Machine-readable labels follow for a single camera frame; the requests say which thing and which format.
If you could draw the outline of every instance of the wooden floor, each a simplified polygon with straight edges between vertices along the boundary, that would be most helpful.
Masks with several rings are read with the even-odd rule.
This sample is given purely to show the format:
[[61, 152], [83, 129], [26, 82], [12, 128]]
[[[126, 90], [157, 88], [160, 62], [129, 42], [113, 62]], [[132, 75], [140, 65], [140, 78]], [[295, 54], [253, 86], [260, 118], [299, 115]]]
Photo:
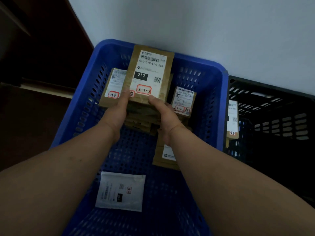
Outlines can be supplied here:
[[48, 150], [70, 101], [0, 85], [0, 170]]

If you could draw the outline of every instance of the person's right arm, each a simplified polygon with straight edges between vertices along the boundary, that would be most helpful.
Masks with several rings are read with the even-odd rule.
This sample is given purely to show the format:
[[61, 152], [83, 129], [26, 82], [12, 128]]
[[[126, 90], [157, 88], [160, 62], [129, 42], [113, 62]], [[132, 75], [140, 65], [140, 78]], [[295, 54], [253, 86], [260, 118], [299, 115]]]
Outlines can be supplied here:
[[215, 235], [315, 235], [315, 209], [304, 200], [199, 139], [171, 106], [153, 96], [149, 101], [161, 113], [159, 134]]

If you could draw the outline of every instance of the forearm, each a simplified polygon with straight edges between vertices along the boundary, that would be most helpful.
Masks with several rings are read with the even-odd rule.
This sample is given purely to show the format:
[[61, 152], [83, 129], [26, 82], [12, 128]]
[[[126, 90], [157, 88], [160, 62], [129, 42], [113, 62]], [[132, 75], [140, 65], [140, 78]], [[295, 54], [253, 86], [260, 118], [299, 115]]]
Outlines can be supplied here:
[[59, 235], [107, 156], [113, 136], [106, 124], [97, 125], [0, 172], [3, 235]]
[[274, 180], [209, 146], [184, 128], [171, 132], [171, 146], [214, 233], [314, 234], [314, 209]]

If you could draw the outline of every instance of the basket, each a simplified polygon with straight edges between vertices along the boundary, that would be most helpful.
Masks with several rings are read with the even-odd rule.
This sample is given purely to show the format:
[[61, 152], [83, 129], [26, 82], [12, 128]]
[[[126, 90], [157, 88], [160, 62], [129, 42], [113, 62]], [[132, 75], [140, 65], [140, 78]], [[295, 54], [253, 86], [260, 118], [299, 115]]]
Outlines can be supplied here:
[[[98, 123], [99, 108], [112, 68], [127, 69], [134, 44], [108, 39], [94, 49], [51, 147], [79, 135]], [[197, 92], [189, 125], [208, 144], [223, 150], [228, 73], [218, 63], [175, 54], [175, 86]], [[122, 127], [94, 182], [63, 235], [209, 235], [181, 172], [152, 165], [157, 137]], [[145, 174], [142, 212], [95, 208], [100, 172]]]
[[292, 190], [315, 207], [315, 96], [229, 76], [238, 101], [239, 139], [224, 152]]

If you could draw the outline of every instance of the qr code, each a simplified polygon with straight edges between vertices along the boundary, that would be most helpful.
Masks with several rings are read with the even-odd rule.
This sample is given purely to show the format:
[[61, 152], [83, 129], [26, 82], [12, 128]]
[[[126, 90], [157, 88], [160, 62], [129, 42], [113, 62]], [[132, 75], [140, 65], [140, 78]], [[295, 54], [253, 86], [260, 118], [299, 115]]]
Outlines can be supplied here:
[[161, 82], [161, 78], [159, 77], [154, 77], [154, 83], [160, 83]]

